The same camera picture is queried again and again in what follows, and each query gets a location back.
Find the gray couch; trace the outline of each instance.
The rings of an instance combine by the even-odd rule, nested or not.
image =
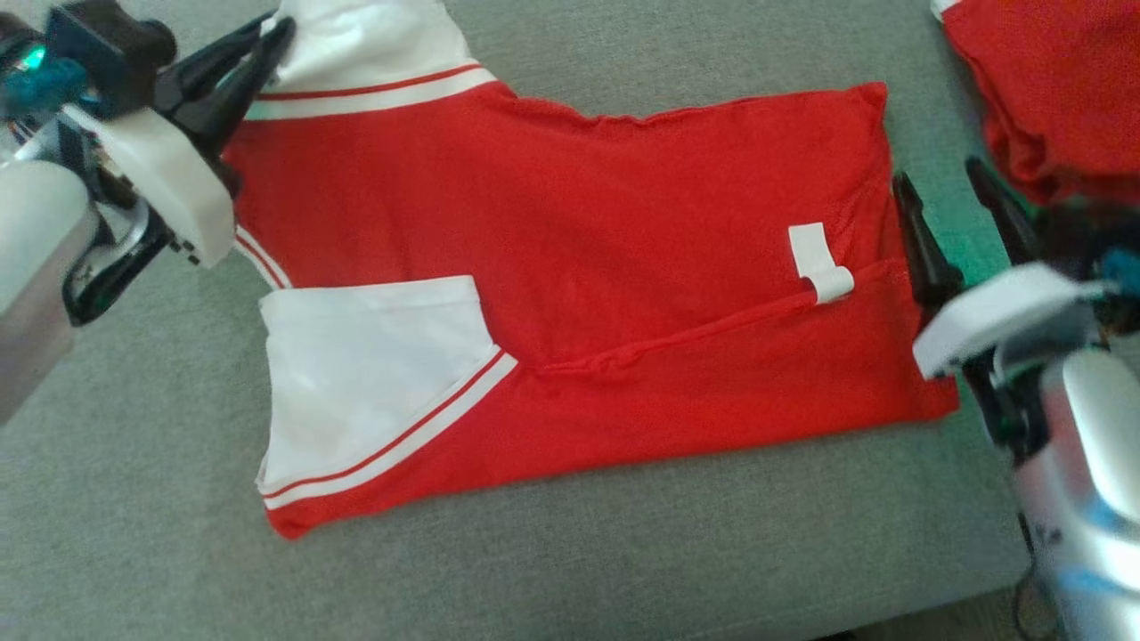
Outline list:
[[[271,0],[123,3],[193,50]],[[15,10],[39,22],[46,6]],[[972,279],[1000,266],[961,171],[976,112],[922,0],[449,6],[496,75],[589,113],[885,80],[896,164],[936,232]],[[266,292],[239,257],[210,273],[162,257],[0,431],[0,636],[808,639],[1007,586],[1027,565],[971,404],[938,424],[433,500],[287,543],[252,482]]]

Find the teal light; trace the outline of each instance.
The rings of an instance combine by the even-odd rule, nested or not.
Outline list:
[[[47,52],[48,49],[43,44],[38,44],[33,47],[32,50],[28,51],[26,56],[24,56],[24,66],[28,71],[34,71],[40,68],[40,65],[43,64],[43,55]]]

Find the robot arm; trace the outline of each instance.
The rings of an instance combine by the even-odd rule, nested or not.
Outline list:
[[[114,2],[55,8],[43,38],[0,15],[0,115],[26,135],[0,165],[0,424],[164,248],[229,252],[220,154],[294,33],[264,17],[165,66],[169,30]]]
[[[1012,453],[1035,578],[1073,640],[1140,635],[1140,381],[1104,335],[1134,332],[1140,216],[1066,209],[1036,225],[977,160],[967,171],[1013,267],[972,290],[895,179],[927,378],[960,371]]]

